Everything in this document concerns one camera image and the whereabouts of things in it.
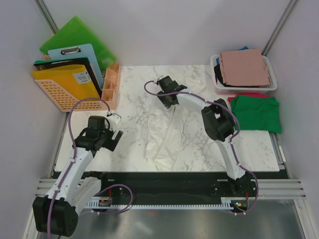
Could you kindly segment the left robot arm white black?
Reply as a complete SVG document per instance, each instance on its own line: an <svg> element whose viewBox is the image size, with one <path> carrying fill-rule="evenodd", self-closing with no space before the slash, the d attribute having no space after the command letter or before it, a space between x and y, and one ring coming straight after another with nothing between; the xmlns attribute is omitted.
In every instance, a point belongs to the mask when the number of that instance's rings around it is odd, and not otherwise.
<svg viewBox="0 0 319 239"><path fill-rule="evenodd" d="M123 135L117 126L118 114L90 116L87 127L74 139L71 154L58 179L45 194L32 204L38 232L70 237L78 224L80 213L91 198L109 192L109 183L97 177L80 179L96 153L105 148L114 151Z"/></svg>

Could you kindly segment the white printed t shirt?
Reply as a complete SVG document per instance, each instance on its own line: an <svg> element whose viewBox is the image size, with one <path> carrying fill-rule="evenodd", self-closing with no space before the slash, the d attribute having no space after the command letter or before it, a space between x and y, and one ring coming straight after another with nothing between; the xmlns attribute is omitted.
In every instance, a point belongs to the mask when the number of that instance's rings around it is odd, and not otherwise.
<svg viewBox="0 0 319 239"><path fill-rule="evenodd" d="M195 131L203 131L200 112L192 108L175 105L166 108L157 96L151 95L148 114L145 159L162 170L173 170L179 153L183 150L185 131L195 121Z"/></svg>

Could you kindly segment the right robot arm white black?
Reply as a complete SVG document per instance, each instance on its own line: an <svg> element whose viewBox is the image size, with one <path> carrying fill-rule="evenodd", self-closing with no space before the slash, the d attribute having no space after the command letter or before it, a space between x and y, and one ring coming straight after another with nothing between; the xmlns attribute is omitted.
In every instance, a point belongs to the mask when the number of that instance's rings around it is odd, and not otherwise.
<svg viewBox="0 0 319 239"><path fill-rule="evenodd" d="M206 100L204 97L187 90L187 86L180 85L166 76L156 82L161 88L157 97L169 109L171 106L181 105L201 114L204 130L208 137L214 140L223 157L227 176L232 180L228 183L228 190L234 196L240 196L246 191L246 184L241 179L246 174L243 169L233 138L237 120L229 110L223 99L215 101Z"/></svg>

